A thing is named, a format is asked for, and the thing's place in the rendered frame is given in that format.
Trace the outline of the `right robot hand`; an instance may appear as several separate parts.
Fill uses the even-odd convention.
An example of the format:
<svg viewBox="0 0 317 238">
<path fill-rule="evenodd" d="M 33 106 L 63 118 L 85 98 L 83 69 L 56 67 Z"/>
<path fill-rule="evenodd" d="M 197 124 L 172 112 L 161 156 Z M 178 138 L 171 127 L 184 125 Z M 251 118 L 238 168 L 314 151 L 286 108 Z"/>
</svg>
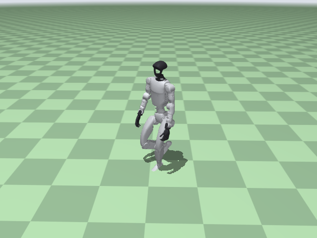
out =
<svg viewBox="0 0 317 238">
<path fill-rule="evenodd" d="M 139 110 L 139 112 L 137 113 L 138 115 L 137 115 L 136 121 L 135 121 L 136 127 L 140 127 L 140 125 L 139 125 L 139 120 L 140 120 L 140 117 L 143 115 L 143 114 L 141 114 L 141 113 L 142 113 L 141 110 Z"/>
</svg>

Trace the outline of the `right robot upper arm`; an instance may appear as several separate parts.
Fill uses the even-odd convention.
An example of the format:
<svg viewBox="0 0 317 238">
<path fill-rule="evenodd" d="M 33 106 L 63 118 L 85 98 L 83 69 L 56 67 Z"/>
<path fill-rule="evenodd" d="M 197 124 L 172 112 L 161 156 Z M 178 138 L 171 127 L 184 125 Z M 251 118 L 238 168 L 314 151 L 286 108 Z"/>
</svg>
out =
<svg viewBox="0 0 317 238">
<path fill-rule="evenodd" d="M 148 77 L 146 79 L 146 92 L 143 94 L 143 98 L 149 100 L 151 98 L 151 90 L 150 90 L 150 80 L 153 77 Z"/>
</svg>

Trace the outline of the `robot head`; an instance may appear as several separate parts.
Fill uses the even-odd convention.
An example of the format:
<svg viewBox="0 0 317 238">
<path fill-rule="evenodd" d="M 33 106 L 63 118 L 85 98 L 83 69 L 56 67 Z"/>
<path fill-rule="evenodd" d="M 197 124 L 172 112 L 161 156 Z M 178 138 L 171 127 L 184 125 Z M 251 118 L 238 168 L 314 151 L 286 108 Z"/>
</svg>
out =
<svg viewBox="0 0 317 238">
<path fill-rule="evenodd" d="M 167 64 L 164 61 L 157 61 L 153 64 L 153 67 L 154 67 L 154 74 L 157 77 L 156 80 L 163 81 L 163 80 L 160 80 L 161 78 L 165 80 L 165 77 L 163 76 L 162 71 L 167 68 Z M 159 70 L 160 73 L 156 73 L 156 69 Z"/>
</svg>

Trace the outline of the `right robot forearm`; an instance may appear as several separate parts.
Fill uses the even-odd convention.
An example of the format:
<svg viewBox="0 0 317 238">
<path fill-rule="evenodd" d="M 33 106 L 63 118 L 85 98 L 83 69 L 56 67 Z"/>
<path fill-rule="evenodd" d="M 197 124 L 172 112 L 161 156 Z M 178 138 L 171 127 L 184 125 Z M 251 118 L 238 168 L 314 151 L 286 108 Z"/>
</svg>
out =
<svg viewBox="0 0 317 238">
<path fill-rule="evenodd" d="M 148 103 L 148 100 L 147 100 L 147 99 L 142 98 L 142 102 L 141 102 L 140 109 L 139 109 L 139 110 L 141 110 L 141 111 L 142 111 L 142 113 L 141 113 L 141 114 L 143 114 L 143 113 L 144 113 L 144 110 L 145 110 L 145 108 L 146 108 L 147 103 Z M 138 111 L 139 111 L 139 110 L 138 110 Z"/>
</svg>

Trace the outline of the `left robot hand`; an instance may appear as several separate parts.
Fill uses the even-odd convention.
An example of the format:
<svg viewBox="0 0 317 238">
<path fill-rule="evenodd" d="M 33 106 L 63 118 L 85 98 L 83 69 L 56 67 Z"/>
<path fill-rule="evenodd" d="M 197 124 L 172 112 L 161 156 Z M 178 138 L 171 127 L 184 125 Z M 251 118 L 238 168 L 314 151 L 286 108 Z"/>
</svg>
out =
<svg viewBox="0 0 317 238">
<path fill-rule="evenodd" d="M 168 123 L 165 124 L 165 130 L 164 130 L 164 133 L 161 136 L 163 136 L 162 139 L 160 139 L 161 141 L 166 141 L 169 139 L 169 135 L 170 135 L 170 128 L 168 128 Z"/>
</svg>

